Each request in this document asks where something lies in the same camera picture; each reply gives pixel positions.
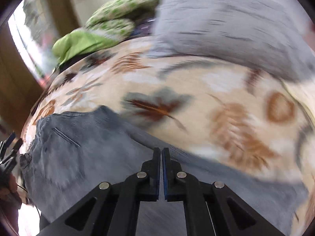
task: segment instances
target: denim fabric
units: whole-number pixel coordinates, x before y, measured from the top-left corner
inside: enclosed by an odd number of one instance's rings
[[[29,153],[20,157],[20,163],[31,199],[52,222],[100,182],[115,184],[140,171],[142,163],[152,158],[153,147],[169,147],[183,170],[200,181],[224,182],[285,235],[290,234],[295,209],[308,196],[302,182],[262,182],[187,154],[132,126],[105,106],[41,119]],[[163,199],[161,186],[159,201],[141,203],[137,235],[186,235],[182,203]]]

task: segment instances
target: leaf pattern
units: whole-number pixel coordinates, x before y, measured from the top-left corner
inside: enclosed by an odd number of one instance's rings
[[[111,71],[114,74],[133,72],[137,69],[149,68],[141,63],[139,55],[141,52],[133,52],[119,58],[112,66]]]
[[[267,119],[271,122],[290,122],[295,117],[295,110],[295,104],[280,92],[274,92],[267,100]]]
[[[72,82],[72,79],[73,79],[74,77],[76,77],[76,75],[77,75],[76,73],[68,73],[68,74],[66,74],[66,75],[65,75],[65,78],[63,79],[63,81],[61,82],[61,84],[59,84],[59,85],[57,85],[57,86],[51,88],[51,89],[48,91],[48,93],[47,93],[46,96],[48,96],[48,95],[50,95],[51,93],[53,93],[54,91],[58,90],[60,87],[62,87],[62,86],[65,85],[66,83]]]
[[[211,136],[215,143],[228,151],[230,161],[239,167],[252,170],[268,167],[267,159],[274,159],[278,154],[257,139],[247,123],[245,107],[238,103],[221,104],[212,114],[214,127]]]
[[[85,96],[85,92],[90,90],[93,87],[96,86],[100,86],[102,85],[101,83],[96,83],[94,84],[100,77],[84,84],[82,87],[80,88],[75,88],[69,92],[66,93],[66,95],[73,95],[72,97],[68,98],[63,104],[62,106],[66,106],[72,103],[72,105],[74,105],[75,103],[79,102],[81,99],[83,99],[83,97]]]
[[[85,58],[86,65],[81,67],[80,71],[83,71],[83,74],[85,74],[103,64],[104,62],[108,61],[116,54],[117,53],[110,53],[109,51],[103,51],[102,53],[93,53]]]
[[[168,117],[173,119],[180,129],[186,131],[184,125],[171,113],[183,107],[189,98],[188,95],[177,95],[169,88],[159,90],[152,96],[129,93],[123,101],[124,107],[127,109],[123,115],[141,128]]]
[[[190,69],[190,68],[209,68],[217,64],[221,64],[222,62],[214,63],[208,60],[187,60],[183,62],[179,62],[177,64],[171,65],[169,67],[163,68],[159,71],[158,77],[160,79],[165,79],[167,75],[171,72],[178,70],[178,69]]]
[[[246,78],[246,89],[248,93],[255,95],[254,90],[257,84],[257,81],[261,77],[262,70],[261,69],[250,69],[248,76]]]
[[[53,114],[55,111],[55,104],[56,100],[50,100],[42,109],[40,109],[36,119],[33,122],[33,125],[36,125],[36,123],[39,121],[39,119],[46,117],[50,114]]]

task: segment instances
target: pillow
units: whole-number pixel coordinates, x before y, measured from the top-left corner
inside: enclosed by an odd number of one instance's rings
[[[309,79],[315,56],[271,0],[162,0],[147,56],[213,56],[285,80]]]

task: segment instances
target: green cloth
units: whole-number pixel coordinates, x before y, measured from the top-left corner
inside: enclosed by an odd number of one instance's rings
[[[135,23],[131,19],[142,9],[154,10],[158,2],[159,0],[109,1],[89,18],[85,27],[60,38],[54,44],[52,52],[59,64],[62,64],[75,55],[113,47],[129,37],[134,30]]]

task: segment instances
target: floral blanket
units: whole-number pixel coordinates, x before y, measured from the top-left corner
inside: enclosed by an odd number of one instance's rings
[[[146,58],[151,41],[125,41],[58,75],[25,124],[21,152],[27,152],[40,118],[106,105],[153,136],[205,159],[261,180],[303,181],[310,199],[296,211],[292,226],[292,234],[301,235],[315,214],[315,179],[308,163],[312,123],[303,106],[280,80],[259,69],[200,56]]]

